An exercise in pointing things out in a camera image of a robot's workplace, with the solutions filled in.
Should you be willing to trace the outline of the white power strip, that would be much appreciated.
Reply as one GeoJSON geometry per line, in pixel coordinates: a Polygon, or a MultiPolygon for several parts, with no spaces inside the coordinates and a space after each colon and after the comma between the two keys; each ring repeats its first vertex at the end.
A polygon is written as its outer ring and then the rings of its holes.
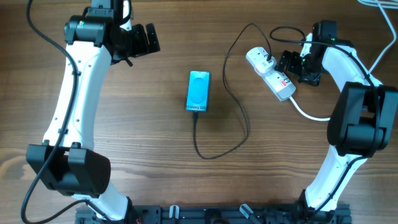
{"type": "MultiPolygon", "coordinates": [[[[272,56],[270,59],[268,59],[269,56],[270,55],[263,47],[255,47],[247,52],[246,60],[250,63],[255,71],[254,63],[258,62],[262,58],[270,60],[273,57],[272,56]]],[[[275,69],[271,72],[268,72],[264,76],[259,76],[264,80],[266,85],[273,92],[273,94],[275,94],[279,101],[288,100],[294,94],[296,87],[285,73],[278,72],[275,69]]]]}

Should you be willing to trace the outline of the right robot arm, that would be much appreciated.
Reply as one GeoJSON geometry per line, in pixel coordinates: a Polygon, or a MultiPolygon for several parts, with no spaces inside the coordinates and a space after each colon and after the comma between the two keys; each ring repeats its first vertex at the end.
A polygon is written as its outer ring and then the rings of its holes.
{"type": "Polygon", "coordinates": [[[318,86],[329,73],[340,96],[327,126],[329,150],[314,181],[302,191],[295,218],[328,222],[337,201],[356,170],[389,143],[397,112],[397,89],[383,85],[360,62],[353,44],[337,37],[335,21],[313,25],[299,44],[301,52],[282,53],[278,72],[298,76],[298,82],[318,86]]]}

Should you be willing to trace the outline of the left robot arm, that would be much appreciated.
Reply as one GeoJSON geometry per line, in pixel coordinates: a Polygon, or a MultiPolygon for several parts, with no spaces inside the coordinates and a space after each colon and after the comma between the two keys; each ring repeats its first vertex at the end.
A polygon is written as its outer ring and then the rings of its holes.
{"type": "Polygon", "coordinates": [[[154,25],[131,21],[130,1],[92,1],[65,24],[65,73],[55,113],[42,142],[26,153],[35,182],[86,204],[101,223],[141,222],[131,199],[111,183],[109,159],[94,150],[95,116],[110,66],[160,50],[154,25]]]}

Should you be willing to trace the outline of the teal Galaxy smartphone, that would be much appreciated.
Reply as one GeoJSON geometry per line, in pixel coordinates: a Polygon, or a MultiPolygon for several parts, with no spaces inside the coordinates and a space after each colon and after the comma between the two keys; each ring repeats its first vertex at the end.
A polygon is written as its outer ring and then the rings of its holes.
{"type": "Polygon", "coordinates": [[[208,107],[209,89],[210,72],[191,71],[185,109],[187,111],[205,112],[208,107]]]}

